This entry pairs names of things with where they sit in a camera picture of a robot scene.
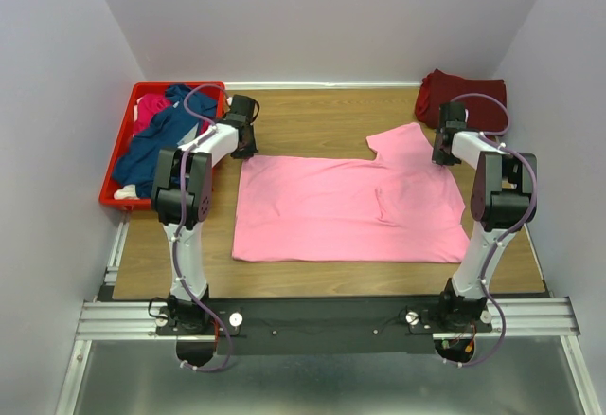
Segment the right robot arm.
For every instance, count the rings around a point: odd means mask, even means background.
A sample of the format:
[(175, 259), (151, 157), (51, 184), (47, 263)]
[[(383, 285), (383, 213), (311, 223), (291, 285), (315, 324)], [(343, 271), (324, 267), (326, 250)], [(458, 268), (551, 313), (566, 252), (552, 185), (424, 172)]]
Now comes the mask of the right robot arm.
[(475, 169), (470, 244), (431, 313), (437, 326), (449, 332), (481, 319), (498, 262), (515, 234), (536, 213), (536, 157), (494, 141), (497, 135), (470, 130), (462, 102), (439, 106), (432, 161), (439, 166), (465, 162)]

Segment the pink t-shirt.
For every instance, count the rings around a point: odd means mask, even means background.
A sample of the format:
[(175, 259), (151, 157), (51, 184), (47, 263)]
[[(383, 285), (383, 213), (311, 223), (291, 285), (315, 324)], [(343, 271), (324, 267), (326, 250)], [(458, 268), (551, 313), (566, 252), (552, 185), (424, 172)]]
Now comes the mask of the pink t-shirt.
[(232, 256), (246, 262), (461, 262), (465, 204), (417, 123), (371, 160), (256, 155), (241, 166)]

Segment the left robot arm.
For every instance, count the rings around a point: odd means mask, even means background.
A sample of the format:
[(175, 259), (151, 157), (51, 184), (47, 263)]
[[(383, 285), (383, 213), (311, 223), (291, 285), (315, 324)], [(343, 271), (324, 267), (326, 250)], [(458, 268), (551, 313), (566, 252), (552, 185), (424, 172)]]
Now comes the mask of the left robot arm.
[(260, 105), (234, 95), (228, 111), (192, 141), (162, 149), (151, 191), (169, 243), (172, 282), (166, 306), (154, 315), (164, 334), (204, 334), (216, 320), (202, 305), (208, 295), (203, 269), (202, 228), (210, 211), (213, 169), (225, 157), (248, 159), (258, 152), (253, 124)]

